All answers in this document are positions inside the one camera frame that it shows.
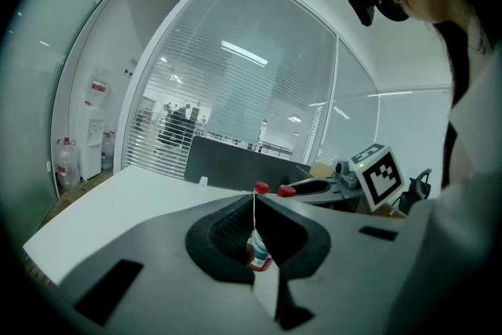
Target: white desk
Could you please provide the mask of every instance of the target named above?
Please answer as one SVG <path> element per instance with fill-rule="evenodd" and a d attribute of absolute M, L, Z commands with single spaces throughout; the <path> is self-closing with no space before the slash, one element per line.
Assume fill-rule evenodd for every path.
<path fill-rule="evenodd" d="M 54 283 L 133 226 L 165 213 L 242 194 L 130 166 L 68 206 L 24 245 Z"/>

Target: window blinds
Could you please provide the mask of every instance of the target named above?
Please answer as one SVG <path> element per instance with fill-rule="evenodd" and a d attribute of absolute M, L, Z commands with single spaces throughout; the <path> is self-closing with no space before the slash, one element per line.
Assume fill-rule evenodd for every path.
<path fill-rule="evenodd" d="M 144 71 L 137 91 L 153 106 L 129 113 L 122 165 L 182 178 L 194 136 L 302 162 L 334 50 L 334 34 L 292 0 L 191 0 Z"/>
<path fill-rule="evenodd" d="M 342 41 L 338 49 L 338 72 L 326 136 L 317 162 L 335 166 L 374 143 L 377 129 L 377 88 Z"/>

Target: red cap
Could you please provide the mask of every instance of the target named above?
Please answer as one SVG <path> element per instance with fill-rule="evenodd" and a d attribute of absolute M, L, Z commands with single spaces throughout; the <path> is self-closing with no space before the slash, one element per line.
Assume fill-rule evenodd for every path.
<path fill-rule="evenodd" d="M 254 191 L 258 194 L 267 194 L 268 184 L 264 183 L 263 181 L 257 181 L 254 185 Z"/>
<path fill-rule="evenodd" d="M 285 184 L 281 184 L 277 191 L 277 195 L 279 197 L 292 197 L 296 194 L 296 190 L 291 186 L 286 186 Z"/>

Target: gray machine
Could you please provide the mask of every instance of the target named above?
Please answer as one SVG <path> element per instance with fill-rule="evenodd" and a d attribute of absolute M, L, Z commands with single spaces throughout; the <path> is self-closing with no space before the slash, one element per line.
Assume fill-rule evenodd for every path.
<path fill-rule="evenodd" d="M 252 291 L 260 273 L 243 262 L 252 195 L 145 221 L 59 289 L 112 333 L 407 333 L 489 254 L 497 180 L 472 180 L 462 191 L 482 197 L 452 208 L 460 192 L 451 188 L 444 200 L 417 203 L 406 220 L 258 196 L 256 229 L 280 268 L 274 319 Z"/>

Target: white shirt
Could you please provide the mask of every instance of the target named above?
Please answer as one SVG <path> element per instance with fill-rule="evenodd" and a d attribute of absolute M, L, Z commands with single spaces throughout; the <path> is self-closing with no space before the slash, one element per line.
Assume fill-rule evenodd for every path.
<path fill-rule="evenodd" d="M 468 30 L 468 48 L 467 55 L 469 58 L 469 89 L 478 80 L 479 75 L 483 72 L 485 66 L 489 63 L 493 56 L 493 49 L 489 44 L 488 38 L 481 28 L 478 18 L 472 17 L 469 21 Z M 475 167 L 467 153 L 466 147 L 463 145 L 462 139 L 457 137 L 453 145 L 452 155 L 449 160 L 449 181 L 455 183 L 470 179 L 475 173 Z"/>
<path fill-rule="evenodd" d="M 490 54 L 481 53 L 476 58 L 473 61 L 482 64 L 472 63 L 473 83 L 449 117 L 457 132 L 450 174 L 457 171 L 457 163 L 469 164 L 469 177 L 474 173 L 502 171 L 502 43 Z M 450 179 L 453 183 L 459 177 Z"/>

